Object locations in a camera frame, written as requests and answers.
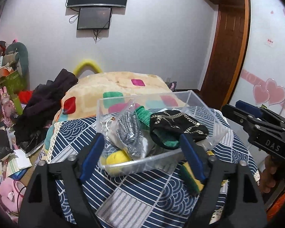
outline brown door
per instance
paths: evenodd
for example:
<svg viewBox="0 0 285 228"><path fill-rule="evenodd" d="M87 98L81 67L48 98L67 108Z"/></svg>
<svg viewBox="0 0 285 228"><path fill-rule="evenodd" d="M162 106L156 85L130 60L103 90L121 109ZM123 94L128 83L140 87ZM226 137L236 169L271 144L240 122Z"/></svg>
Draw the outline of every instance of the brown door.
<svg viewBox="0 0 285 228"><path fill-rule="evenodd" d="M211 108L220 109L227 95L239 59L245 10L219 6L212 53L201 88L201 98Z"/></svg>

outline transparent plastic box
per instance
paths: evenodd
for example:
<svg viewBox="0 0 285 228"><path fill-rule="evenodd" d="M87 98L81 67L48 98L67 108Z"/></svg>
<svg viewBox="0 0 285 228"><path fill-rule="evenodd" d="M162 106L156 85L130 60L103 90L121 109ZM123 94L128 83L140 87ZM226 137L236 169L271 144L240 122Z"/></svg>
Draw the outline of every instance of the transparent plastic box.
<svg viewBox="0 0 285 228"><path fill-rule="evenodd" d="M101 169L106 170L112 177L153 169L162 169L165 171L168 169L174 170L178 162L185 159L181 148L175 150L162 149L160 154L144 159L121 164L106 164L106 158L114 151L114 149L112 149L112 143L107 137L109 128L107 121L110 120L112 116L116 117L118 114L114 113L116 107L117 109L121 109L130 100L134 100L137 106L143 105L145 109L153 112L164 108L169 110L177 109L194 117L209 130L207 138L197 143L204 147L205 150L212 150L228 131L204 102L191 90L186 92L156 93L99 99L97 103L96 130L105 136L106 144L99 158L98 165Z"/></svg>

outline pink heart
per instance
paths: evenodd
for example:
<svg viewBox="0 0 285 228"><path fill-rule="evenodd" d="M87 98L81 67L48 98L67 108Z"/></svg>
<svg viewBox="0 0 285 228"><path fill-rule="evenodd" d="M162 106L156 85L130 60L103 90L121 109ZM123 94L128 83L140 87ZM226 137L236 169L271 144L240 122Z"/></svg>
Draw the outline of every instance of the pink heart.
<svg viewBox="0 0 285 228"><path fill-rule="evenodd" d="M269 105L276 105L285 100L285 88L282 86L277 86L275 80L268 79L266 81L265 89L269 92Z"/></svg>
<svg viewBox="0 0 285 228"><path fill-rule="evenodd" d="M253 96L256 105L266 103L269 100L269 92L264 90L261 85L255 85L253 87Z"/></svg>

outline pink toy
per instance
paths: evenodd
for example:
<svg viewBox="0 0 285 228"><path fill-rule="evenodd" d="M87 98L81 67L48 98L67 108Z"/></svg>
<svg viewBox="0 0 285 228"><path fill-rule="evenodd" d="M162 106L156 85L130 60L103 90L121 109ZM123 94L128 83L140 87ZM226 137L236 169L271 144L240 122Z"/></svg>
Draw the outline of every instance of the pink toy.
<svg viewBox="0 0 285 228"><path fill-rule="evenodd" d="M7 177L0 184L1 201L11 212L18 213L25 191L22 182Z"/></svg>
<svg viewBox="0 0 285 228"><path fill-rule="evenodd" d="M0 89L1 95L1 105L2 105L2 113L3 113L3 122L9 128L12 125L11 114L16 112L14 102L10 100L6 87L3 87L3 90Z"/></svg>

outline yellow tube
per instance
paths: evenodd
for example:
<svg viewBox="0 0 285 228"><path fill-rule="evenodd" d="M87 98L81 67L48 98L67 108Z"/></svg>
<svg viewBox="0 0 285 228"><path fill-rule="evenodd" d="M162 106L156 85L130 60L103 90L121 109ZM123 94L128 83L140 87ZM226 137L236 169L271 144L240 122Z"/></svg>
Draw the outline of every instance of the yellow tube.
<svg viewBox="0 0 285 228"><path fill-rule="evenodd" d="M88 59L85 59L83 60L82 62L80 62L76 68L74 69L73 71L73 74L78 78L78 75L80 73L80 71L85 67L85 66L89 66L92 68L93 72L95 74L99 74L99 73L102 73L102 69L100 68L100 66L98 66L98 64L93 61L93 60L88 60Z"/></svg>

